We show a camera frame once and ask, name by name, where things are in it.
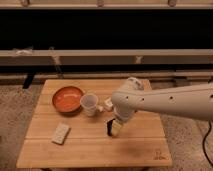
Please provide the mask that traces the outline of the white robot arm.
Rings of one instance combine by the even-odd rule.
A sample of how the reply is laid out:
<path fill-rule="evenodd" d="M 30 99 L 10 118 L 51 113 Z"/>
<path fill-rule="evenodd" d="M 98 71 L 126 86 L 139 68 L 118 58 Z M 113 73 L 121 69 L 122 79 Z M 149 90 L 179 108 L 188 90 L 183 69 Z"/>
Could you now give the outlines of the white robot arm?
<path fill-rule="evenodd" d="M 137 78 L 130 77 L 112 93 L 111 102 L 114 118 L 107 122 L 111 137 L 137 111 L 213 121 L 213 83 L 145 91 Z"/>

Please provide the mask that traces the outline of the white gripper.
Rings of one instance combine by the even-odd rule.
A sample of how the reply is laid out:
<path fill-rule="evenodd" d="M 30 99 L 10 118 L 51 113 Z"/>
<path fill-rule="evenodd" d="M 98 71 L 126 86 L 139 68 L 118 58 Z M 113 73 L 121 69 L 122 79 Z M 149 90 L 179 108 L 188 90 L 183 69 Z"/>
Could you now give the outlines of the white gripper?
<path fill-rule="evenodd" d="M 118 136 L 124 123 L 127 123 L 134 115 L 134 111 L 128 108 L 114 108 L 115 119 L 107 122 L 107 135 Z"/>

